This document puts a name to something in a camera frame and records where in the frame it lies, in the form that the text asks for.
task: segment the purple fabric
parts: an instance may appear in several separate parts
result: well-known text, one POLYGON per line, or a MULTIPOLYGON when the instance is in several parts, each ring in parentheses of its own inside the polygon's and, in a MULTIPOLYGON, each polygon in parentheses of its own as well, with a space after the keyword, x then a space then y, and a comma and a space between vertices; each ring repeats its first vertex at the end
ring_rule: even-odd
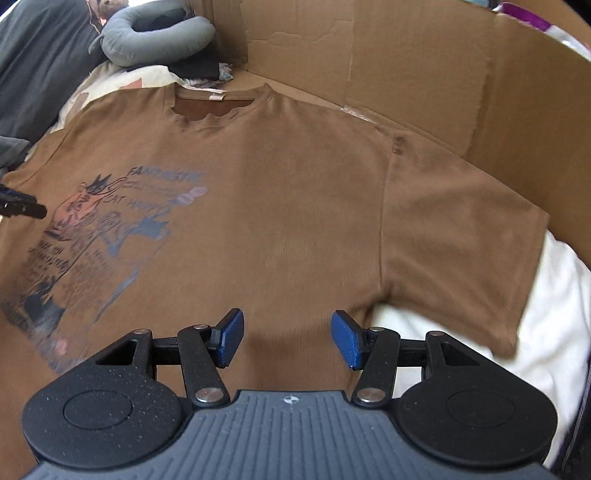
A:
POLYGON ((547 22, 538 15, 533 14, 529 10, 525 8, 518 7, 517 5, 502 3, 499 5, 501 8, 499 9, 500 13, 505 15, 509 15, 510 17, 514 17, 517 20, 520 20, 524 23, 531 25, 532 27, 545 32, 548 30, 552 24, 547 22))

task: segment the ridged gray surface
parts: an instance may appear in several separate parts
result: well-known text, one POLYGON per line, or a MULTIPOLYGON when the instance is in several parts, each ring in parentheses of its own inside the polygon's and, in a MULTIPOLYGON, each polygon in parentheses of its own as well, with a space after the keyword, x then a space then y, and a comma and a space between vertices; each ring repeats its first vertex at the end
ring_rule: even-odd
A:
POLYGON ((40 465, 27 480, 551 480, 539 465, 477 473, 414 450, 386 415, 340 392, 243 391, 229 407, 197 413, 167 450, 113 472, 40 465))

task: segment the t-shirt neckline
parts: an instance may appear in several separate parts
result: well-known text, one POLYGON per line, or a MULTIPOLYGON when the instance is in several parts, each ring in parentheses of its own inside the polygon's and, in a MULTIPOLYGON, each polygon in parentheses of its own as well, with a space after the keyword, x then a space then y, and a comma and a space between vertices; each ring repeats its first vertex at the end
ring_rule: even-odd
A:
POLYGON ((210 100, 213 92, 208 90, 190 90, 179 85, 178 83, 171 83, 164 87, 164 115, 171 118, 176 125, 182 130, 198 130, 206 127, 219 127, 226 125, 246 114, 256 110, 270 99, 275 91, 269 84, 264 84, 260 87, 251 90, 242 90, 235 92, 224 92, 223 100, 210 100), (177 98, 186 98, 194 100, 210 100, 211 102, 226 101, 226 100, 252 100, 252 103, 246 106, 236 107, 230 110, 223 116, 214 116, 209 113, 200 120, 189 120, 187 117, 180 115, 174 111, 177 98))

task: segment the cardboard wall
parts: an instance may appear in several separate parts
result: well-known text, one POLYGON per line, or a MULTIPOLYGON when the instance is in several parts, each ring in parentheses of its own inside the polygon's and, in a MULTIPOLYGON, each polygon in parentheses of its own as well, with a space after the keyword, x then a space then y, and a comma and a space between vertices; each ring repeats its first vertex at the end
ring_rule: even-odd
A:
POLYGON ((192 4, 222 36, 243 25, 224 41, 248 49, 249 72, 439 142, 546 210, 591 265, 591 63, 577 53, 461 0, 192 4))

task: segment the gray neck pillow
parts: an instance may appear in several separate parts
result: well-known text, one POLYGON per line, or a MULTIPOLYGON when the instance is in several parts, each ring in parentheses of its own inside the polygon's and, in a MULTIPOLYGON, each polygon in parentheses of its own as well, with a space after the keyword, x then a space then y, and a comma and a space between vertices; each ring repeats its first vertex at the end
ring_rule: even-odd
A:
POLYGON ((205 17, 186 16, 176 0, 157 0, 128 7, 113 15, 100 37, 90 46, 100 46, 107 58, 120 67, 169 64, 203 50, 213 40, 215 28, 205 17), (142 31, 146 25, 171 25, 142 31))

